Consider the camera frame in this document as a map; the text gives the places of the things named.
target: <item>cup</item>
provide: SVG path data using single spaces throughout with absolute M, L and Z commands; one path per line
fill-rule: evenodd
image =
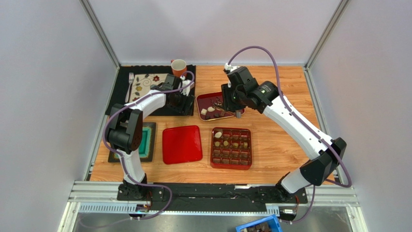
M 180 77 L 185 71 L 188 70 L 186 62 L 182 59 L 173 59 L 170 61 L 172 63 L 173 75 Z

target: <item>blue bin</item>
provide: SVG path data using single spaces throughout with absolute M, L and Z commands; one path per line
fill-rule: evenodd
M 236 232 L 241 232 L 241 230 L 244 228 L 256 226 L 264 222 L 267 222 L 269 227 L 272 229 L 272 232 L 282 232 L 282 228 L 279 225 L 279 221 L 276 215 L 270 215 L 268 217 L 265 217 L 265 218 L 262 218 L 262 219 L 259 219 L 253 222 L 249 222 L 241 226 L 236 226 Z

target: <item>red lid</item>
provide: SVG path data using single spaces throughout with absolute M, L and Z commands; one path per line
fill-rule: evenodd
M 162 146 L 165 164 L 199 161 L 203 157 L 198 126 L 165 129 Z

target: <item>silver fork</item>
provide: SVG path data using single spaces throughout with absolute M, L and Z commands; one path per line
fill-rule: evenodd
M 127 89 L 126 99 L 124 100 L 126 103 L 129 102 L 129 96 L 130 96 L 130 91 L 131 91 L 133 80 L 134 80 L 134 74 L 130 72 L 129 73 L 129 88 Z

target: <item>wooden table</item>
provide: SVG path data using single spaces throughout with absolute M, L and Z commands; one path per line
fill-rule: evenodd
M 272 66 L 249 66 L 258 83 L 269 80 L 276 84 Z M 196 96 L 220 92 L 227 83 L 223 66 L 196 67 Z M 318 127 L 302 67 L 279 67 L 283 93 L 294 107 Z M 247 108 L 241 119 L 232 117 L 204 122 L 197 104 L 193 116 L 149 116 L 147 122 L 157 122 L 153 162 L 142 163 L 149 182 L 267 184 L 277 183 L 286 173 L 308 160 L 299 145 L 275 122 Z M 162 132 L 166 128 L 198 125 L 202 139 L 201 161 L 166 165 L 162 160 Z M 247 171 L 214 169 L 210 166 L 211 131 L 214 127 L 247 128 L 252 133 L 253 164 Z M 120 163 L 108 163 L 109 151 L 101 143 L 91 181 L 122 181 Z

